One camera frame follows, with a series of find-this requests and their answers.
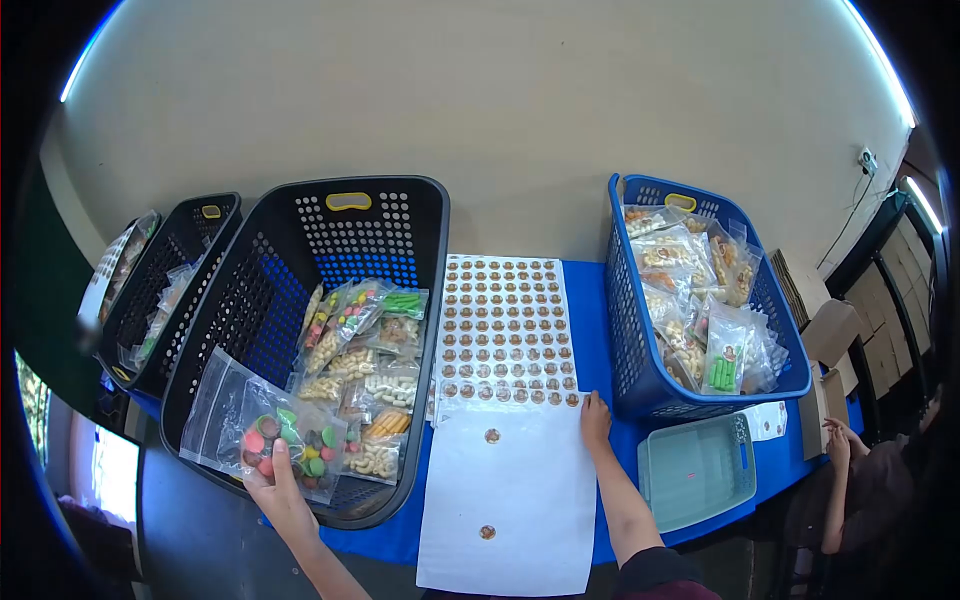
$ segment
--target light green plastic basket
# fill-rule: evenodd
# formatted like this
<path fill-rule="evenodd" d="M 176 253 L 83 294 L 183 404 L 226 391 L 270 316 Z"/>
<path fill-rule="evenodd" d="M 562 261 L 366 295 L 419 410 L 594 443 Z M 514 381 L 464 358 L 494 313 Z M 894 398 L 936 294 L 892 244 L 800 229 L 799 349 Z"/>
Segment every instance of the light green plastic basket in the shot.
<path fill-rule="evenodd" d="M 664 534 L 756 493 L 754 445 L 740 414 L 658 429 L 636 447 L 639 489 Z"/>

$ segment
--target wall outlet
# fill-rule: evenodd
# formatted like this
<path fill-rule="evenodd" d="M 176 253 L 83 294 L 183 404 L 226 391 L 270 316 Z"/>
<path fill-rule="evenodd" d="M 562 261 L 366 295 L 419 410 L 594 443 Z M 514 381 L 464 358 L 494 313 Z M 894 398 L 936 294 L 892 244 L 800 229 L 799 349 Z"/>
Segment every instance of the wall outlet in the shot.
<path fill-rule="evenodd" d="M 860 150 L 860 154 L 856 157 L 856 163 L 860 165 L 860 168 L 863 169 L 863 174 L 867 177 L 873 177 L 876 175 L 876 155 L 870 152 L 870 149 L 866 146 Z"/>

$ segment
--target sticker sheet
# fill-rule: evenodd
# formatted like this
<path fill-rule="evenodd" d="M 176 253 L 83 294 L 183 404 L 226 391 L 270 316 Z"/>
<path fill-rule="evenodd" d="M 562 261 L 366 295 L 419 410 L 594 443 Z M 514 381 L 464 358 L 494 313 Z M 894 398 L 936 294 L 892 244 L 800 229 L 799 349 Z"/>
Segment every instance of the sticker sheet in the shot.
<path fill-rule="evenodd" d="M 596 471 L 561 262 L 451 255 L 441 315 L 417 585 L 583 593 Z"/>
<path fill-rule="evenodd" d="M 773 440 L 786 434 L 786 404 L 782 400 L 766 402 L 737 411 L 750 424 L 750 438 L 754 442 Z"/>
<path fill-rule="evenodd" d="M 452 254 L 441 316 L 438 381 L 474 379 L 517 402 L 534 390 L 540 401 L 577 392 L 559 260 Z"/>

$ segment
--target ceiling light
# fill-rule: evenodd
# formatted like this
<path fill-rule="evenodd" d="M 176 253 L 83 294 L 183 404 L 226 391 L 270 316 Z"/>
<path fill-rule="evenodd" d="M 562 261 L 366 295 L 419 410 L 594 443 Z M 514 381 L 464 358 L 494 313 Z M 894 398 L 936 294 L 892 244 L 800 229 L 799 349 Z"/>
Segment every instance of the ceiling light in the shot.
<path fill-rule="evenodd" d="M 66 80 L 66 85 L 63 87 L 63 92 L 60 94 L 61 102 L 66 102 L 66 97 L 70 95 L 70 88 L 73 87 L 73 82 L 75 79 L 77 79 L 77 73 L 80 72 L 80 67 L 82 64 L 84 64 L 86 55 L 89 54 L 90 48 L 93 47 L 93 42 L 97 41 L 97 37 L 100 36 L 100 32 L 102 32 L 104 27 L 107 26 L 107 21 L 110 20 L 121 4 L 123 4 L 123 2 L 118 2 L 116 6 L 110 9 L 110 12 L 107 13 L 107 16 L 104 17 L 104 20 L 100 21 L 100 25 L 97 26 L 97 30 L 93 32 L 93 36 L 90 37 L 90 41 L 86 43 L 86 46 L 84 46 L 84 51 L 77 59 L 77 64 L 73 65 L 73 71 L 70 72 L 70 78 Z"/>
<path fill-rule="evenodd" d="M 920 191 L 920 186 L 917 185 L 913 178 L 909 175 L 904 177 L 903 180 L 906 181 L 907 187 L 910 188 L 910 191 L 913 193 L 914 198 L 916 198 L 920 205 L 924 208 L 926 216 L 929 217 L 930 223 L 933 225 L 934 230 L 937 232 L 937 235 L 944 232 L 944 228 L 940 225 L 940 219 L 937 219 L 937 215 L 933 213 L 933 208 L 930 206 L 930 203 L 926 201 L 926 196 L 924 192 Z"/>
<path fill-rule="evenodd" d="M 847 7 L 847 10 L 850 11 L 850 14 L 853 15 L 856 24 L 863 30 L 863 35 L 867 37 L 870 46 L 874 49 L 874 54 L 879 59 L 880 64 L 883 65 L 883 70 L 887 75 L 887 82 L 890 85 L 890 91 L 893 92 L 897 106 L 900 108 L 900 115 L 910 129 L 917 127 L 917 121 L 914 118 L 910 100 L 906 97 L 906 92 L 903 90 L 903 85 L 900 84 L 900 78 L 897 77 L 897 72 L 894 71 L 894 65 L 890 64 L 890 60 L 887 59 L 887 53 L 883 52 L 883 48 L 880 47 L 880 42 L 876 41 L 874 32 L 870 30 L 870 26 L 863 20 L 863 17 L 860 16 L 857 9 L 853 7 L 850 0 L 843 0 L 843 3 L 844 6 Z"/>

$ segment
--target laundry basket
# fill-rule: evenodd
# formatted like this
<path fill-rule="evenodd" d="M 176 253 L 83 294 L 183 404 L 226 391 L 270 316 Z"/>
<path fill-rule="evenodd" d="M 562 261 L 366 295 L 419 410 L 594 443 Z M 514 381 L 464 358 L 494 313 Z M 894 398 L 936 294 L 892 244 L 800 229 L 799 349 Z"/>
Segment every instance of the laundry basket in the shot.
<path fill-rule="evenodd" d="M 279 388 L 286 386 L 303 313 L 318 283 L 332 289 L 351 278 L 380 277 L 426 288 L 422 369 L 396 486 L 341 477 L 328 506 L 311 504 L 318 521 L 336 529 L 373 527 L 392 516 L 417 476 L 448 221 L 446 190 L 424 177 L 303 181 L 267 192 L 233 237 L 187 333 L 160 410 L 160 437 L 167 449 L 180 455 L 183 426 L 217 346 Z M 232 477 L 183 462 L 249 497 Z"/>
<path fill-rule="evenodd" d="M 157 401 L 163 396 L 206 282 L 213 276 L 221 253 L 227 249 L 241 221 L 240 195 L 236 192 L 184 200 L 163 221 L 104 322 L 97 359 L 118 386 L 152 396 Z M 167 272 L 198 260 L 201 264 L 190 288 L 175 304 L 140 370 L 123 364 L 119 348 L 130 350 L 143 343 L 150 325 L 148 318 L 156 312 L 158 296 L 170 285 Z"/>
<path fill-rule="evenodd" d="M 640 493 L 662 534 L 756 494 L 754 445 L 739 413 L 658 429 L 636 447 L 636 464 Z"/>
<path fill-rule="evenodd" d="M 767 327 L 777 332 L 778 343 L 790 353 L 777 379 L 778 387 L 770 394 L 705 396 L 690 392 L 667 373 L 657 351 L 653 324 L 620 210 L 619 179 L 619 174 L 613 174 L 608 185 L 613 226 L 604 273 L 613 356 L 613 410 L 617 415 L 624 419 L 645 416 L 705 419 L 761 402 L 804 396 L 810 389 L 806 351 L 766 253 L 756 271 L 750 302 L 767 314 Z M 670 194 L 692 198 L 696 201 L 693 212 L 716 218 L 724 228 L 730 219 L 746 224 L 747 241 L 763 248 L 750 219 L 730 200 L 671 181 L 641 175 L 624 178 L 624 204 L 663 204 L 663 199 Z"/>

